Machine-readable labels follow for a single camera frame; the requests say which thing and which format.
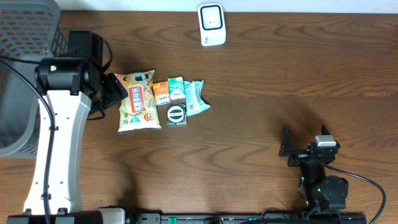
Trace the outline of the yellow snack bag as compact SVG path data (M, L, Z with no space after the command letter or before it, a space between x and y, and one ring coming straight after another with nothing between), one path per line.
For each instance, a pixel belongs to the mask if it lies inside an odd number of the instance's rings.
M160 129L159 115L152 91L155 70L136 72L116 77L128 93L119 107L118 133L137 129Z

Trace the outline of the orange tissue pack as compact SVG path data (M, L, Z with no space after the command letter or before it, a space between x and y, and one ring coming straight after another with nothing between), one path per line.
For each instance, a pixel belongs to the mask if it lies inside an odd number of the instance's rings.
M171 102L168 81L154 83L152 89L156 105L166 105Z

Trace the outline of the green tissue pack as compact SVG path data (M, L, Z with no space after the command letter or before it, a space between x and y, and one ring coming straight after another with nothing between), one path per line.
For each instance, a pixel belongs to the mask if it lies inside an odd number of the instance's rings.
M185 99L185 86L183 77L175 77L168 79L170 99L182 100Z

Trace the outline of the green Zam-Buk box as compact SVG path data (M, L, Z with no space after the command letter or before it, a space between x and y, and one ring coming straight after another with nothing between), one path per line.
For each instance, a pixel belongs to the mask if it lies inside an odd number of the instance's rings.
M168 126L180 126L187 124L187 111L184 104L166 107L166 117Z

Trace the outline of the teal wet wipes pack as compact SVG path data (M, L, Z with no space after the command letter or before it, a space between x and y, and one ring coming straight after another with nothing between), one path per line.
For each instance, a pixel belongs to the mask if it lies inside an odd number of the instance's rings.
M187 107L187 116L193 116L201 113L211 106L201 97L201 91L204 81L184 81L185 101Z

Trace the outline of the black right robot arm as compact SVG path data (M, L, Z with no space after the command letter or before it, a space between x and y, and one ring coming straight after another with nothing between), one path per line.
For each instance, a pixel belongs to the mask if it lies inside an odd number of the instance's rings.
M295 149L288 129L284 129L279 156L288 159L289 167L301 170L298 191L307 202L308 208L302 212L306 219L322 213L338 213L346 208L348 181L325 173L325 166L335 160L339 148L340 144L324 125L321 134L315 136L315 141L305 149Z

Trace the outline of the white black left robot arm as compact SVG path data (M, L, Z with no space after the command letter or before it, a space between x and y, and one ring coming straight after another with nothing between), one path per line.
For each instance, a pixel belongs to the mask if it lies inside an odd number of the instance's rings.
M37 95L40 132L35 172L21 215L8 223L129 223L121 207L83 210L80 190L81 147L89 115L127 97L114 74L105 72L101 54L76 51L34 60L35 84L18 78Z

